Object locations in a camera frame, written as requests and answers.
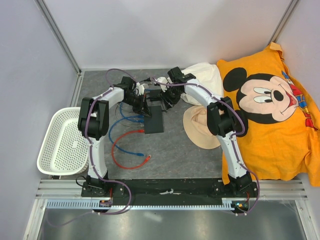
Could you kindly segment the black network switch box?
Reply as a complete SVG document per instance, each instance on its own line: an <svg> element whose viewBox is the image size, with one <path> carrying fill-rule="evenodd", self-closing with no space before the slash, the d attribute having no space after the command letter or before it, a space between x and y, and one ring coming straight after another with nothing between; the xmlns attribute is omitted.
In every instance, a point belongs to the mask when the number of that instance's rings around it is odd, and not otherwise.
<svg viewBox="0 0 320 240"><path fill-rule="evenodd" d="M164 118L160 105L150 106L151 117L144 117L144 133L158 134L164 132Z"/></svg>

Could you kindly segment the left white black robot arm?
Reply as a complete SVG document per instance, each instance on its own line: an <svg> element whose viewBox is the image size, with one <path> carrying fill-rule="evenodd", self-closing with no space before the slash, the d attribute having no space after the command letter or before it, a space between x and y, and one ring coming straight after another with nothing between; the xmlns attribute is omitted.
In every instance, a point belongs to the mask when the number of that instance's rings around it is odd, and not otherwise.
<svg viewBox="0 0 320 240"><path fill-rule="evenodd" d="M108 168L104 154L104 140L109 130L110 108L124 102L132 106L134 112L150 116L145 90L147 84L136 83L124 76L119 84L93 98L85 97L81 101L78 118L78 130L88 146L88 173L82 185L82 197L105 197L112 184L108 178Z"/></svg>

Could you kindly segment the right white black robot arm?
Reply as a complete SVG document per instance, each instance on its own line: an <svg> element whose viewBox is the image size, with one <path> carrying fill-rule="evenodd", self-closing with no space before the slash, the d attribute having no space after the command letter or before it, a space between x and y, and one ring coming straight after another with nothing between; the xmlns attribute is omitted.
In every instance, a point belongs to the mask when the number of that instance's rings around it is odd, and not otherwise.
<svg viewBox="0 0 320 240"><path fill-rule="evenodd" d="M253 181L237 143L236 123L240 123L241 134L246 128L231 99L213 93L192 73L183 74L179 67L170 69L167 74L170 80L164 77L153 81L160 85L164 101L173 107L182 94L187 94L206 108L207 128L217 137L227 161L229 183L226 186L233 196L242 196Z"/></svg>

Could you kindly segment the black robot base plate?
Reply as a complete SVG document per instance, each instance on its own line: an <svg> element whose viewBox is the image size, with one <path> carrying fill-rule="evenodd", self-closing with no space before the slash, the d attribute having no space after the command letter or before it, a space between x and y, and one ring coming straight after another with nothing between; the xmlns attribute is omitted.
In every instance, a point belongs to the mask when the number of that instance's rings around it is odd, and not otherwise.
<svg viewBox="0 0 320 240"><path fill-rule="evenodd" d="M82 197L124 198L131 191L132 197L164 195L204 196L214 198L255 198L256 182L225 185L221 178L164 178L164 179L117 179L104 182L87 179L82 184Z"/></svg>

